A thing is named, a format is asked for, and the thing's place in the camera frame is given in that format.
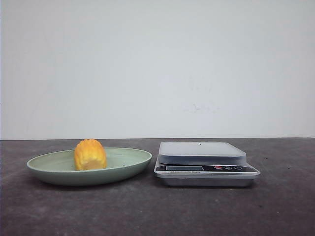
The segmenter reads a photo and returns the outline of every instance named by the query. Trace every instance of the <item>scale weighing tray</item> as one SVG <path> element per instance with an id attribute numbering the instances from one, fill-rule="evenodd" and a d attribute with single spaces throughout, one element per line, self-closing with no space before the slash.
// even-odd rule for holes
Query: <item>scale weighing tray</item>
<path id="1" fill-rule="evenodd" d="M 162 142 L 154 172 L 170 186 L 245 187 L 260 175 L 245 152 L 224 142 Z"/>

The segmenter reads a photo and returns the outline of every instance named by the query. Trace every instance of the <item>digital kitchen scale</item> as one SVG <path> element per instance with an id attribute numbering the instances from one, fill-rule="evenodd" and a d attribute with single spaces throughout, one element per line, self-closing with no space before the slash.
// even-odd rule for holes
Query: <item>digital kitchen scale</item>
<path id="1" fill-rule="evenodd" d="M 245 187 L 260 175 L 245 152 L 223 142 L 162 142 L 154 172 L 170 186 Z"/>

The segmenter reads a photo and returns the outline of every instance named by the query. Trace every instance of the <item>light green plate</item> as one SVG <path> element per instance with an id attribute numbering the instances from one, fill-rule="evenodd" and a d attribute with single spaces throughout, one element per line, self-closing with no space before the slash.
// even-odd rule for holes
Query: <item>light green plate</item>
<path id="1" fill-rule="evenodd" d="M 151 153 L 138 149 L 107 147 L 105 169 L 76 171 L 74 150 L 53 152 L 35 157 L 27 167 L 39 180 L 68 186 L 111 183 L 142 172 L 149 164 Z"/>

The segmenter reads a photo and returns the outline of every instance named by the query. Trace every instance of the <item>white backdrop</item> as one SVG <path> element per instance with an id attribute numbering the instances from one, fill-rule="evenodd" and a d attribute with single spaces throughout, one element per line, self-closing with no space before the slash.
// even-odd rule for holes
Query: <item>white backdrop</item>
<path id="1" fill-rule="evenodd" d="M 2 0 L 1 138 L 315 137 L 315 1 Z"/>

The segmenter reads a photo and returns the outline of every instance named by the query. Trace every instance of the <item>gray table surface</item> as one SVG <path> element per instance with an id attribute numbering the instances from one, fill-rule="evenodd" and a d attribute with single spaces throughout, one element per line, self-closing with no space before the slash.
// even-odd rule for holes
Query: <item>gray table surface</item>
<path id="1" fill-rule="evenodd" d="M 154 176 L 161 141 L 224 141 L 261 171 L 249 188 L 168 187 Z M 1 235 L 315 235 L 315 139 L 107 139 L 104 147 L 152 153 L 127 180 L 65 187 L 26 168 L 41 154 L 78 140 L 1 141 Z"/>

